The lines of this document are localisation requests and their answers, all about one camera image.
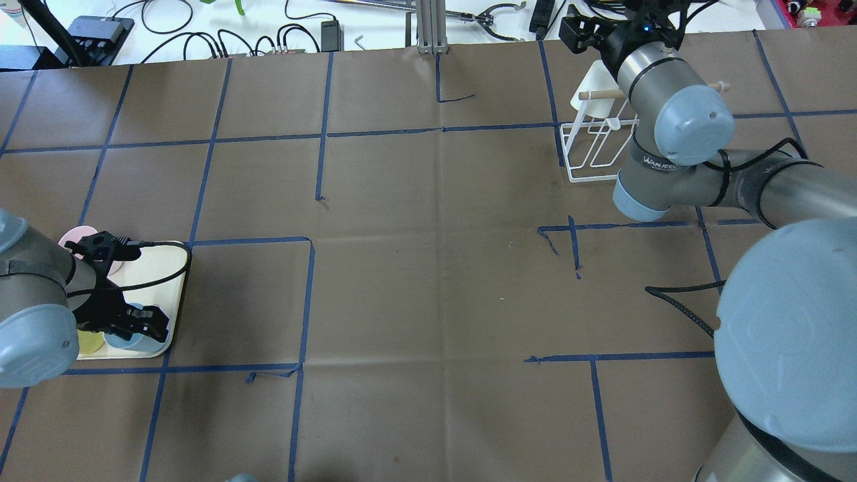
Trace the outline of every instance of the yellow cup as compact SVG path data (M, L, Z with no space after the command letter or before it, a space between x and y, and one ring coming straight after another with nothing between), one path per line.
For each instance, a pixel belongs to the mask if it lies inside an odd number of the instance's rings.
M81 345L81 355L89 355L105 344L105 338L101 333L77 330L77 342Z

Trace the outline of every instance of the cardboard surface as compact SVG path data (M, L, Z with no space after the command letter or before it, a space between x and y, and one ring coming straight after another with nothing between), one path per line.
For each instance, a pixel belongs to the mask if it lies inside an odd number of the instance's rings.
M854 113L790 117L776 89L795 110L805 80L769 42L686 40L734 84L732 147L800 136L857 173ZM0 479L689 480L732 409L711 340L644 287L725 278L766 230L709 208L630 223L611 183L567 182L557 128L595 58L548 42L0 75L0 205L55 238L83 219L195 255L164 357L75 364L18 417L21 392L0 396ZM717 326L716 291L680 300Z

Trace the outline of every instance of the metal post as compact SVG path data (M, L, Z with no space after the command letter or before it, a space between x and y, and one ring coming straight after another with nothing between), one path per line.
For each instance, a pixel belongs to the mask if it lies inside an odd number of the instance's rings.
M446 0L417 0L417 36L420 53L447 53Z

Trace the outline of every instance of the light blue joint cap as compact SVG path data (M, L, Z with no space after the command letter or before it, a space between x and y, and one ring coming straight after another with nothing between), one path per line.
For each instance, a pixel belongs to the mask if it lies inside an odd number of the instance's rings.
M756 243L723 289L723 387L748 420L805 449L857 452L857 218L808 220Z
M0 388L20 389L58 377L77 359L75 315L37 304L0 322Z
M673 94L655 121L655 144L679 166L702 164L725 148L735 132L735 119L720 94L692 85Z
M27 220L0 208L0 253L11 248L27 232Z
M661 219L669 209L658 211L657 209L647 208L639 201L633 198L631 194L625 190L620 179L616 179L616 187L613 188L613 204L625 216L632 220L640 222L652 222Z

